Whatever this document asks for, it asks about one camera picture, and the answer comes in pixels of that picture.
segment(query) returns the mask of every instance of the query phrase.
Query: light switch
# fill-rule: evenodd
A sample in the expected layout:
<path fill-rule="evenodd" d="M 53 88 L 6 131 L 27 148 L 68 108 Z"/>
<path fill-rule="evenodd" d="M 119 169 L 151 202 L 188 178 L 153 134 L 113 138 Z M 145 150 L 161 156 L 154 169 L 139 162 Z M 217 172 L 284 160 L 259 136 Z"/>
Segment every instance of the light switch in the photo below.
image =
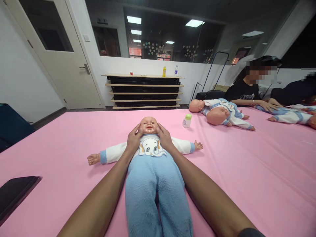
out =
<path fill-rule="evenodd" d="M 83 35 L 83 38 L 85 39 L 85 42 L 90 42 L 90 38 L 88 35 Z"/>

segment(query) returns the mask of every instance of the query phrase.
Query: yellow bottle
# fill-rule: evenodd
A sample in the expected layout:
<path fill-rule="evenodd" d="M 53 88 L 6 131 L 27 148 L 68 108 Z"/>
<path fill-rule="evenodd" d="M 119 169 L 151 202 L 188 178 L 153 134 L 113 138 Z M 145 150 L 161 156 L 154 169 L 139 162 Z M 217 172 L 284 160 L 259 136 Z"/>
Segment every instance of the yellow bottle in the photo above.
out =
<path fill-rule="evenodd" d="M 164 69 L 162 71 L 162 77 L 166 77 L 166 66 L 164 66 Z"/>

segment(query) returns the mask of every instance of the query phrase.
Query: black phone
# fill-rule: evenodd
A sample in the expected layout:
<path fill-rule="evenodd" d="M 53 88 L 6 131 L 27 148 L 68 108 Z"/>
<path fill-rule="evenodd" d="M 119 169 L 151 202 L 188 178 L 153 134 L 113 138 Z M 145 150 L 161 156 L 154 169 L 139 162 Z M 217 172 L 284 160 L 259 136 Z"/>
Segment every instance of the black phone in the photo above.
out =
<path fill-rule="evenodd" d="M 41 181 L 39 176 L 10 179 L 0 188 L 0 226 Z"/>

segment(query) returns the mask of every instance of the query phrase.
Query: pink tablecloth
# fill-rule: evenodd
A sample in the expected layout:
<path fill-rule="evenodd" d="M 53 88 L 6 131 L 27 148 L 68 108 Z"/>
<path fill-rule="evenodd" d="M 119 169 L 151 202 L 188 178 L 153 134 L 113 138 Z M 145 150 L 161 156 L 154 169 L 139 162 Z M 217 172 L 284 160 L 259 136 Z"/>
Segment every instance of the pink tablecloth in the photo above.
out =
<path fill-rule="evenodd" d="M 204 149 L 187 157 L 214 179 L 266 236 L 316 236 L 316 131 L 266 120 L 244 109 L 256 131 L 212 126 L 188 110 L 68 112 L 0 154 L 0 186 L 11 178 L 42 181 L 0 227 L 0 236 L 56 236 L 76 207 L 111 169 L 88 166 L 86 157 L 126 141 L 145 116 L 173 137 L 198 140 Z M 195 236 L 214 236 L 190 198 Z M 125 187 L 106 236 L 128 236 Z"/>

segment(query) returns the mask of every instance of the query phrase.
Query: door handle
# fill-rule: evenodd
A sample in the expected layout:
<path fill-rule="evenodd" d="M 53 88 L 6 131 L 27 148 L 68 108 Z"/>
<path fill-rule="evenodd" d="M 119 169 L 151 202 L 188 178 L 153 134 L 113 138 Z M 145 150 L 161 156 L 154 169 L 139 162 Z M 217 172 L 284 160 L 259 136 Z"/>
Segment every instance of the door handle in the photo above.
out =
<path fill-rule="evenodd" d="M 83 64 L 83 65 L 84 65 L 84 67 L 79 67 L 79 68 L 84 68 L 86 70 L 87 74 L 90 75 L 88 65 L 87 64 Z"/>

